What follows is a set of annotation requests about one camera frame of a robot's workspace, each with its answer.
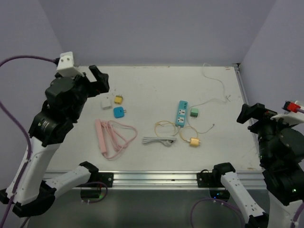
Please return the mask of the white plug adapter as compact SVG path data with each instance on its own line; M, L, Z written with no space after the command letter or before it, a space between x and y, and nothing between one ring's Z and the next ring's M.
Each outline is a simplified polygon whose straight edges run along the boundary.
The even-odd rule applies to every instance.
M111 109L112 108L112 104L111 104L111 100L108 96L103 96L101 98L101 108L103 110L107 110L107 109Z

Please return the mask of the yellow plug adapter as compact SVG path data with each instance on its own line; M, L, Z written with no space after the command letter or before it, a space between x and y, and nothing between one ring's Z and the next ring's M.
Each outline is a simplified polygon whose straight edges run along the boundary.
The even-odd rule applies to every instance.
M115 98L114 98L114 103L118 104L118 105L121 105L122 102L123 102L123 96L122 95L116 95Z

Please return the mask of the blue plug adapter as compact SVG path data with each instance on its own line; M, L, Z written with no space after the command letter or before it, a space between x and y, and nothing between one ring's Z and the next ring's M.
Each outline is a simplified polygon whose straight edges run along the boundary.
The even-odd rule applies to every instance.
M123 107L115 107L113 109L114 118L123 118L125 116L126 110Z

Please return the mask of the pink power strip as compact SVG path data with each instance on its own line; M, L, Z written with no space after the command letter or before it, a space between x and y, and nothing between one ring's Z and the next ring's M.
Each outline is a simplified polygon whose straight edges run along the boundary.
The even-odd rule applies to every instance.
M116 129L115 125L129 129L134 131L134 136L131 137L130 139L126 139L123 137L122 134L120 134ZM122 123L119 123L114 120L109 120L109 121L102 121L100 119L95 120L95 130L96 130L96 135L98 138L98 146L100 149L101 155L107 159L107 160L113 160L116 159L118 156L121 155L124 149L126 149L129 144L137 137L138 131L136 128L130 126L130 125L125 125ZM110 141L112 144L112 147L115 151L114 155L109 155L107 151L107 146L106 146L106 134L104 131L107 133L107 135L110 137Z

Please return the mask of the green plug adapter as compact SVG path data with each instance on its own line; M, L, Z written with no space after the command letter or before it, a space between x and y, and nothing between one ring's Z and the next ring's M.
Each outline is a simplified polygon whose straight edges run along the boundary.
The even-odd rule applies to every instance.
M198 108L193 107L193 108L190 109L190 117L197 118L198 115L199 115Z

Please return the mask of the teal power strip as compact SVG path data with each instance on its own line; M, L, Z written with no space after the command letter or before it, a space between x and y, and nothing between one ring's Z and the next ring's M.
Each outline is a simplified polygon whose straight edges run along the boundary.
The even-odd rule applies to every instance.
M187 111L188 111L188 102L187 101L179 101L175 125L177 127L183 128L185 126L187 120Z

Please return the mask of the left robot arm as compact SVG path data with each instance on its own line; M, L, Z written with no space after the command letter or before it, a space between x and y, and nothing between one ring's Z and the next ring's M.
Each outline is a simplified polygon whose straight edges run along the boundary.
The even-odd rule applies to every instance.
M98 183L99 169L86 161L61 176L43 180L52 157L77 123L87 99L109 91L109 75L95 65L89 66L89 70L95 77L93 82L85 73L56 73L45 90L46 100L28 132L30 147L13 182L0 192L1 202L12 204L13 213L20 218L45 213L57 198L74 187Z

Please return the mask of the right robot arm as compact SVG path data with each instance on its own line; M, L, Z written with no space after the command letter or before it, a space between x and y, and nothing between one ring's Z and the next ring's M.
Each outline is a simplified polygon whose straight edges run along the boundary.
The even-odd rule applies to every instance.
M240 182L231 163L215 165L211 180L224 186L236 202L246 228L296 228L304 209L304 171L299 163L304 159L304 136L295 130L304 122L304 104L286 101L284 113L257 103L242 105L237 122L256 120L248 127L258 139L259 161L268 190L270 211L266 213Z

